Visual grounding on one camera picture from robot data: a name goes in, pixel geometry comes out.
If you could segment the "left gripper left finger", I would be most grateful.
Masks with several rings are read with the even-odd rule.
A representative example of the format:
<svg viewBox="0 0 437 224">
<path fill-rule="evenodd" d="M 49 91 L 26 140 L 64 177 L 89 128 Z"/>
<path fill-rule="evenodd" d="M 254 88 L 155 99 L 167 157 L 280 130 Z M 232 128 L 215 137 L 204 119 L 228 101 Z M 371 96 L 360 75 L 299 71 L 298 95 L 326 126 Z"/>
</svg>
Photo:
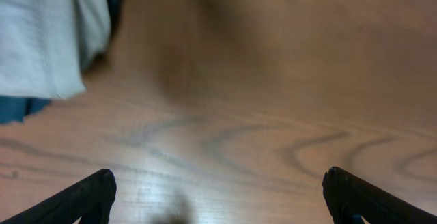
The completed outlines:
<svg viewBox="0 0 437 224">
<path fill-rule="evenodd" d="M 117 185 L 101 169 L 1 224 L 108 224 Z"/>
</svg>

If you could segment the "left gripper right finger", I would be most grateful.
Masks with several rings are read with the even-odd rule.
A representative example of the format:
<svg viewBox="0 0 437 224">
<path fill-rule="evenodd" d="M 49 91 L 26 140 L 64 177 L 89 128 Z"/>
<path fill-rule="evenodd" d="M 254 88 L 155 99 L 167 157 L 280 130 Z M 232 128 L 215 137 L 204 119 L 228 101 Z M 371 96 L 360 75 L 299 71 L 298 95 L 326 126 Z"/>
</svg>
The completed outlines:
<svg viewBox="0 0 437 224">
<path fill-rule="evenodd" d="M 383 191 L 340 167 L 322 181 L 334 224 L 436 224 L 436 216 Z"/>
</svg>

